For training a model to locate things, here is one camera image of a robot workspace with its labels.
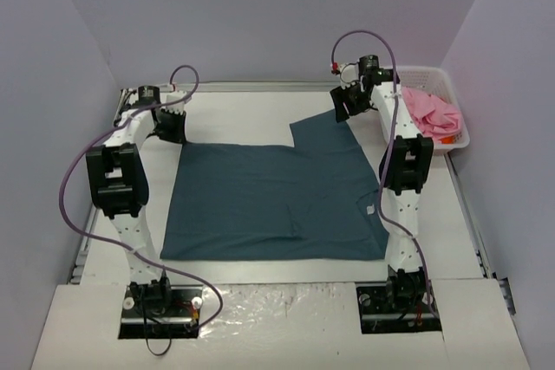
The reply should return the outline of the teal blue t-shirt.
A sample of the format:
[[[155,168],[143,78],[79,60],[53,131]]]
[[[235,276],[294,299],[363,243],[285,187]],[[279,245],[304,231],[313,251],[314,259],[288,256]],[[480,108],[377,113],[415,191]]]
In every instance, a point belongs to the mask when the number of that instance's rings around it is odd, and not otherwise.
[[[291,146],[186,144],[162,258],[383,259],[378,180],[349,125],[329,111],[290,130]]]

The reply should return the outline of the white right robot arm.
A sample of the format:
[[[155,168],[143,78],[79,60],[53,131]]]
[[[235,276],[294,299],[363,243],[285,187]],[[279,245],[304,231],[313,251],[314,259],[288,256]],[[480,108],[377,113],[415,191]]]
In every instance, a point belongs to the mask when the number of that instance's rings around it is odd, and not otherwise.
[[[420,198],[428,180],[434,142],[413,122],[393,69],[382,68],[375,55],[355,63],[331,63],[340,85],[330,91],[336,122],[371,109],[378,112],[387,147],[379,165],[377,211],[389,233],[385,261],[389,267],[384,299],[403,312],[416,300],[431,300],[428,267],[417,241]]]

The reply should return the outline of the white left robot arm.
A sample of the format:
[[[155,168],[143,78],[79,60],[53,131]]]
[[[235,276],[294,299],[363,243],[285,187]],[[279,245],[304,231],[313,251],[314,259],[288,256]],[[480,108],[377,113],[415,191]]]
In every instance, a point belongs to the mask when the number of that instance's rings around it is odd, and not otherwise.
[[[147,225],[149,185],[140,149],[151,136],[186,143],[185,103],[190,94],[175,88],[162,100],[155,86],[128,93],[133,94],[136,101],[121,107],[114,131],[86,151],[88,181],[94,206],[115,227],[117,242],[126,252],[130,296],[153,315],[164,316],[172,311],[175,296],[164,268],[154,264],[158,257]]]

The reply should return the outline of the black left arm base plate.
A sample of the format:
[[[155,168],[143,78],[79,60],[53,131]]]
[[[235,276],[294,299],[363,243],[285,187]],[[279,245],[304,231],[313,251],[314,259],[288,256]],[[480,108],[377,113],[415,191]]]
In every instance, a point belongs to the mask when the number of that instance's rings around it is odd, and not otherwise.
[[[139,296],[127,289],[123,297],[118,338],[120,340],[196,339],[203,295],[200,286],[172,288],[167,307],[147,306],[143,319]]]

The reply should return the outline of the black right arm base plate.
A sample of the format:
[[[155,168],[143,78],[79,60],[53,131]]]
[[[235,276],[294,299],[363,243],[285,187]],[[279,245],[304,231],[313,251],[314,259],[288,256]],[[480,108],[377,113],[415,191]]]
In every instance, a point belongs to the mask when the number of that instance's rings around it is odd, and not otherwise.
[[[391,302],[381,284],[356,287],[362,334],[417,334],[442,331],[441,320],[428,308],[426,295]]]

